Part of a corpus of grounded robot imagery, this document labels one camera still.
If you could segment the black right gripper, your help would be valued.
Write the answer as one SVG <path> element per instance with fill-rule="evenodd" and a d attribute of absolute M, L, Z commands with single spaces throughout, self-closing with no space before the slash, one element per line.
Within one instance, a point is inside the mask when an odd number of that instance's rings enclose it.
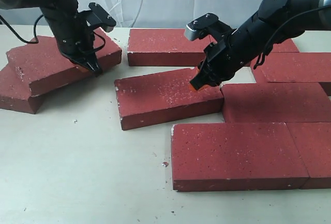
<path fill-rule="evenodd" d="M 261 41 L 247 28 L 238 28 L 207 52 L 199 72 L 189 81 L 191 90 L 201 91 L 218 86 L 234 77 L 235 73 L 261 53 Z"/>

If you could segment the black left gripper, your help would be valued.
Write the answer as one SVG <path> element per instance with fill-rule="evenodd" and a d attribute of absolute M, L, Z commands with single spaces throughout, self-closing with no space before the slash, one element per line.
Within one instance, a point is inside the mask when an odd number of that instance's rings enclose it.
<path fill-rule="evenodd" d="M 69 59 L 80 71 L 98 77 L 103 74 L 93 51 L 94 34 L 79 14 L 53 11 L 50 28 L 54 34 L 60 54 Z"/>

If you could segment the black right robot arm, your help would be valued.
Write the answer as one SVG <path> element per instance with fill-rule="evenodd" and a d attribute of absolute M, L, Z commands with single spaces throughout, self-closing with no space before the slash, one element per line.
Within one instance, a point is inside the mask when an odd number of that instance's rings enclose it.
<path fill-rule="evenodd" d="M 252 60 L 254 68 L 264 64 L 275 44 L 306 31 L 330 30 L 330 0 L 262 0 L 258 10 L 240 27 L 232 28 L 217 15 L 206 13 L 189 22 L 185 37 L 194 41 L 214 38 L 205 49 L 205 59 L 190 80 L 196 91 L 220 86 Z"/>

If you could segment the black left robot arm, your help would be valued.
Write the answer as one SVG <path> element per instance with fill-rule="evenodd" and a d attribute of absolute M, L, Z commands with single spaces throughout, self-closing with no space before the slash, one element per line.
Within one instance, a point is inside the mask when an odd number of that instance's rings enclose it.
<path fill-rule="evenodd" d="M 97 3 L 90 3 L 89 10 L 78 12 L 78 0 L 1 0 L 1 9 L 38 7 L 46 19 L 62 56 L 73 64 L 102 74 L 94 48 L 95 29 L 112 28 L 116 23 Z"/>

